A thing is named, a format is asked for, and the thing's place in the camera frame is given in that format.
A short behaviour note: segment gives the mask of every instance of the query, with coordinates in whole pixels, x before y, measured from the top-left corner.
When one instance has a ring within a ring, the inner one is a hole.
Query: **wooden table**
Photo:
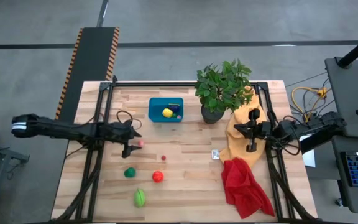
[[[267,81],[273,110],[277,118],[291,114],[283,81]],[[84,82],[76,112],[76,123],[89,120],[96,106],[100,82]],[[185,114],[181,123],[153,123],[148,118],[151,97],[182,97]],[[233,205],[226,203],[221,172],[223,165],[212,160],[212,149],[223,149],[225,129],[231,117],[226,111],[216,124],[205,124],[200,113],[200,102],[192,87],[115,87],[109,121],[116,121],[116,113],[126,110],[142,121],[138,132],[145,142],[143,149],[121,158],[122,145],[107,142],[95,205],[94,222],[273,222],[277,218],[255,212],[241,220]],[[67,153],[78,149],[70,142]],[[283,152],[290,188],[300,203],[317,216],[302,155]],[[74,199],[81,184],[86,150],[68,157],[64,163],[52,218],[58,217]],[[124,177],[128,167],[135,167],[133,179]],[[152,173],[160,170],[165,180],[156,184]],[[256,181],[270,198],[273,194],[265,154],[252,168]],[[134,192],[144,190],[146,204],[134,206]],[[285,198],[280,192],[284,217],[287,217]],[[88,208],[85,200],[83,212]]]

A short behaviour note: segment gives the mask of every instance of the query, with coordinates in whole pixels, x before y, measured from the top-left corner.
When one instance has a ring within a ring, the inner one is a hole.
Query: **gray floor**
[[[0,44],[73,43],[78,29],[93,27],[102,0],[0,1]],[[120,42],[358,40],[358,0],[110,0],[104,26],[121,28]],[[323,73],[324,59],[354,46],[204,47],[119,49],[114,73],[120,80],[194,80],[210,63],[239,58],[253,80],[287,85]],[[0,195],[0,223],[48,220],[66,141],[15,139],[12,116],[54,115],[71,50],[0,50],[0,146],[31,155]],[[326,75],[291,85],[320,87]],[[301,103],[299,90],[296,101]],[[307,95],[306,104],[310,108]],[[324,109],[335,110],[334,103]],[[336,183],[310,179],[323,220],[358,223],[358,214],[339,208]]]

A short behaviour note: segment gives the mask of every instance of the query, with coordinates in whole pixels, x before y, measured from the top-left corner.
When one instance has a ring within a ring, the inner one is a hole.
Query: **striped green fruit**
[[[144,195],[144,191],[141,189],[137,189],[135,192],[135,205],[136,207],[143,207],[146,202],[146,196]]]

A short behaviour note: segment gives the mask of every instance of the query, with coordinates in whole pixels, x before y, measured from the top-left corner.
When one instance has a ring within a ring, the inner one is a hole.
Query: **red cloth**
[[[226,202],[237,207],[241,218],[246,218],[262,209],[265,214],[274,216],[269,198],[255,181],[248,164],[239,158],[224,161],[222,181]]]

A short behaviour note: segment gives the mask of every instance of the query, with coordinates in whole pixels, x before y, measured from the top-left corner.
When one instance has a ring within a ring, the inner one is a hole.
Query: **small red ball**
[[[154,180],[154,182],[159,183],[159,182],[161,182],[163,179],[164,179],[164,175],[162,174],[161,171],[155,171],[155,172],[153,173],[153,180]]]

